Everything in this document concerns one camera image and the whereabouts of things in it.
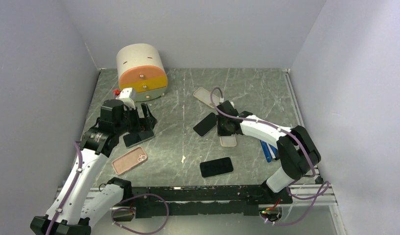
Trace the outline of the clear beige phone case back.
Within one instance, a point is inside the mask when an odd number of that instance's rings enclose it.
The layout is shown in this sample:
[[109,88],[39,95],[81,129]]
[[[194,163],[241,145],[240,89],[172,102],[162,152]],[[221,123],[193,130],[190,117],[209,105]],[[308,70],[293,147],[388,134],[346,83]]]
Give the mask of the clear beige phone case back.
[[[210,91],[206,90],[203,87],[199,87],[196,91],[194,91],[193,96],[208,107],[214,108],[210,99],[210,94]],[[212,94],[212,100],[215,105],[219,105],[221,98],[216,96],[215,94]]]

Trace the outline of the black phone front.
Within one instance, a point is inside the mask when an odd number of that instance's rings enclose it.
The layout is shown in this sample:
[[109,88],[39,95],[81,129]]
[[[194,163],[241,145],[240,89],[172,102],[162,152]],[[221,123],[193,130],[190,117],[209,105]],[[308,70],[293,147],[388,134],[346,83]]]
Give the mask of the black phone front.
[[229,157],[200,163],[200,172],[203,178],[231,173],[233,170],[234,167]]

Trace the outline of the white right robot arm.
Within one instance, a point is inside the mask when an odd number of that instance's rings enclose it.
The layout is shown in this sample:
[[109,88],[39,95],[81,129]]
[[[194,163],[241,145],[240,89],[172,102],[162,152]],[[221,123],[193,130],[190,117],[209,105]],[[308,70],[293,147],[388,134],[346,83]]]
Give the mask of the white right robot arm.
[[217,105],[216,111],[225,133],[253,137],[275,147],[281,166],[262,184],[261,195],[267,203],[274,203],[280,197],[280,191],[313,172],[321,161],[312,138],[301,125],[289,128],[247,111],[239,113],[230,101]]

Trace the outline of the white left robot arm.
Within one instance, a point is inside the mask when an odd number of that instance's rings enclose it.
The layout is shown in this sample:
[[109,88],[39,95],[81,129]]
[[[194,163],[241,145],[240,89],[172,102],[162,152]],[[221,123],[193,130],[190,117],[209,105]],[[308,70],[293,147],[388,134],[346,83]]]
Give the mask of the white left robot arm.
[[133,198],[130,181],[113,178],[89,203],[88,192],[122,135],[152,131],[157,119],[146,103],[137,108],[119,99],[104,101],[100,116],[75,144],[77,157],[59,195],[44,216],[35,216],[30,229],[36,235],[89,235],[95,224],[115,204],[128,205]]

